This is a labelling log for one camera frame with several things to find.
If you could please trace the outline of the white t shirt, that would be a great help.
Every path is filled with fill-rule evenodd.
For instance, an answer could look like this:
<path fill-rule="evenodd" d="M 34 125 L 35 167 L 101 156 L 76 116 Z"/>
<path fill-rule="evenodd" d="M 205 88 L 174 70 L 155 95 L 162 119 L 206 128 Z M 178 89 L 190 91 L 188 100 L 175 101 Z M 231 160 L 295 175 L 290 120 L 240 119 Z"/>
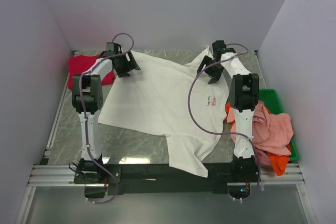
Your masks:
<path fill-rule="evenodd" d="M 203 50 L 185 65 L 133 54 L 141 70 L 118 78 L 104 102 L 99 123 L 145 134 L 164 136 L 169 165 L 206 177 L 203 159 L 217 145 L 226 118 L 228 86 L 224 78 L 207 84 L 202 74 L 196 82 Z"/>

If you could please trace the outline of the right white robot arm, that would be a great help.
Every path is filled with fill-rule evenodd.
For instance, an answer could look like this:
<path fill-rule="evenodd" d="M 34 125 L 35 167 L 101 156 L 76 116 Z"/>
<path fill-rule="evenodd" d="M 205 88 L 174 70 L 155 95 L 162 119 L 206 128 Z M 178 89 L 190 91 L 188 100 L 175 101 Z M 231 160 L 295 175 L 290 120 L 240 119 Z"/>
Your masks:
<path fill-rule="evenodd" d="M 230 175 L 235 181 L 241 182 L 248 175 L 246 165 L 254 162 L 256 157 L 253 146 L 253 116 L 259 101 L 259 75 L 247 70 L 238 57 L 249 53 L 247 47 L 237 44 L 245 51 L 237 53 L 232 47 L 234 44 L 226 44 L 223 40 L 212 43 L 212 56 L 204 56 L 193 82 L 196 82 L 201 74 L 209 77 L 208 84 L 216 84 L 226 70 L 231 78 L 227 103 L 233 109 L 235 117 L 235 147 L 233 150 L 233 162 L 237 163 L 230 169 Z"/>

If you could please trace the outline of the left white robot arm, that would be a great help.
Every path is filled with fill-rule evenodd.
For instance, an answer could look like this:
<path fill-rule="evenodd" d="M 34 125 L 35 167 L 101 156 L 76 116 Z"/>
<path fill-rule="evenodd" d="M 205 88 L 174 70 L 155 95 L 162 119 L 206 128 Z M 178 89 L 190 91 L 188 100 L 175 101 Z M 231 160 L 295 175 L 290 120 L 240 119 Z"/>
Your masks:
<path fill-rule="evenodd" d="M 130 50 L 123 51 L 120 44 L 108 42 L 106 49 L 94 64 L 72 78 L 72 106 L 79 116 L 82 134 L 81 160 L 102 164 L 98 144 L 98 117 L 103 107 L 102 80 L 115 72 L 117 77 L 129 77 L 133 70 L 140 71 Z"/>

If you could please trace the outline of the folded red t shirt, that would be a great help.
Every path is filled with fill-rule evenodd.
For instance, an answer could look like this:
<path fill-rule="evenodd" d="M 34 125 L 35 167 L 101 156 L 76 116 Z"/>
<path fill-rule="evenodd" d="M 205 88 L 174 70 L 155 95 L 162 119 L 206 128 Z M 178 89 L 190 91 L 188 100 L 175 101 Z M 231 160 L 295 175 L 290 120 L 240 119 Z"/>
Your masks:
<path fill-rule="evenodd" d="M 73 76 L 75 74 L 81 74 L 85 71 L 87 71 L 90 67 L 93 66 L 95 61 L 98 59 L 98 55 L 95 56 L 85 56 L 85 55 L 78 55 L 73 56 L 68 61 L 68 69 L 69 69 L 69 80 L 67 88 L 72 90 L 73 87 Z M 113 84 L 115 80 L 115 74 L 113 71 L 108 73 L 104 79 L 102 80 L 102 85 L 109 85 Z"/>

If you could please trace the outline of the green plastic bin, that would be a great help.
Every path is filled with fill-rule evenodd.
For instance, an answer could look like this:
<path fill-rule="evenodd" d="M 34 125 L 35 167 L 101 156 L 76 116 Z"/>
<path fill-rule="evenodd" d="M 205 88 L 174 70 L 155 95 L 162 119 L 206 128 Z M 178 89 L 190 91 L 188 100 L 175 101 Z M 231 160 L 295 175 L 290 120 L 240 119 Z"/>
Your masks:
<path fill-rule="evenodd" d="M 264 103 L 264 105 L 271 111 L 273 114 L 285 113 L 281 105 L 280 99 L 277 92 L 274 89 L 260 89 L 259 90 L 259 100 Z M 294 141 L 294 138 L 291 138 L 290 141 L 291 147 L 291 156 L 289 157 L 289 162 L 297 162 L 299 160 L 299 153 Z"/>

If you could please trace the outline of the pink t shirt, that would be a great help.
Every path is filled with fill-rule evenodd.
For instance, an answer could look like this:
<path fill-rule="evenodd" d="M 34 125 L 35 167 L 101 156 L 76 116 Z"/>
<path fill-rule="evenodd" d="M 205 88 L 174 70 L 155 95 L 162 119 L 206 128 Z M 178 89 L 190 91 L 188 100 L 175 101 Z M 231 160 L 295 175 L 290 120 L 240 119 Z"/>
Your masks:
<path fill-rule="evenodd" d="M 239 114 L 229 103 L 225 111 L 225 121 L 230 124 L 235 142 L 233 157 L 250 159 L 256 150 L 262 165 L 270 165 L 278 175 L 283 174 L 291 156 L 289 144 L 293 137 L 289 114 L 273 114 L 262 101 L 244 114 Z"/>

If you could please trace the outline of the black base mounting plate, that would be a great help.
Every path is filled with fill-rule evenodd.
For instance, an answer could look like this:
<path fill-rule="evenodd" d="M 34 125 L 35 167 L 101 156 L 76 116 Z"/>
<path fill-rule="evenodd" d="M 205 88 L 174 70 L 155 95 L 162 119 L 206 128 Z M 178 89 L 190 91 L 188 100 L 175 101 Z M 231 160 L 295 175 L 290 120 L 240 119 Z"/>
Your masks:
<path fill-rule="evenodd" d="M 85 187 L 89 199 L 107 195 L 150 193 L 212 192 L 227 194 L 228 184 L 249 185 L 258 182 L 257 165 L 207 163 L 206 177 L 169 167 L 167 164 L 105 164 L 101 169 L 91 161 L 80 162 L 74 184 Z"/>

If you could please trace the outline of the orange t shirt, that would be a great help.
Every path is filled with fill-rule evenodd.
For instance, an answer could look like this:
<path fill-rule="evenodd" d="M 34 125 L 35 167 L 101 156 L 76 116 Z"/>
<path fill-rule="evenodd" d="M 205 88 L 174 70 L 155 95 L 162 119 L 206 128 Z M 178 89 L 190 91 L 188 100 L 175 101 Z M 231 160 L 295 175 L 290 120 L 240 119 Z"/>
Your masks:
<path fill-rule="evenodd" d="M 283 175 L 291 156 L 293 137 L 289 114 L 273 114 L 259 101 L 253 117 L 253 137 L 260 163 L 271 166 L 278 176 Z"/>

